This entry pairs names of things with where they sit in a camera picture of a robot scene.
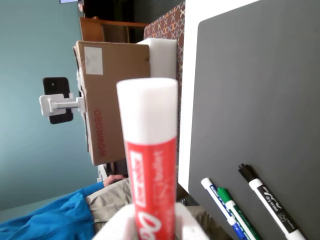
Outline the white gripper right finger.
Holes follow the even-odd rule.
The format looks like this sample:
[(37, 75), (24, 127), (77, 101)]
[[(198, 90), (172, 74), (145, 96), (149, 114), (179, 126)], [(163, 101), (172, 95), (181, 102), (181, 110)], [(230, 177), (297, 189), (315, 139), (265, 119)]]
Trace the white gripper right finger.
[(175, 239), (176, 240), (207, 240), (208, 236), (192, 216), (186, 206), (175, 204)]

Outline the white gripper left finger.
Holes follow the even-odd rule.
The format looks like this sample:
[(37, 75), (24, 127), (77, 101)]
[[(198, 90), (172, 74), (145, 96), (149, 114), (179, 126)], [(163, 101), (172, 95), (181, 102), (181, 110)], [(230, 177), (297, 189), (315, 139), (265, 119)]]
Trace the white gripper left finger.
[(93, 237), (93, 240), (136, 240), (135, 210), (132, 204), (121, 208)]

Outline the person's hand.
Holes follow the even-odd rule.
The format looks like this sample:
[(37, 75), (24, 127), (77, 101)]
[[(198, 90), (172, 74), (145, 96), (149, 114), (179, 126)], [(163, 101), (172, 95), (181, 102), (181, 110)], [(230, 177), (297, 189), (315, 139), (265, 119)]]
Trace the person's hand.
[(108, 186), (110, 186), (110, 185), (112, 185), (112, 184), (114, 184), (114, 183), (116, 183), (116, 182), (118, 182), (118, 181), (124, 180), (124, 179), (126, 179), (126, 177), (125, 177), (124, 175), (121, 175), (121, 174), (116, 174), (116, 175), (111, 174), (111, 175), (109, 175), (107, 178), (105, 178), (105, 179), (103, 180), (103, 186), (104, 186), (104, 187), (108, 187)]

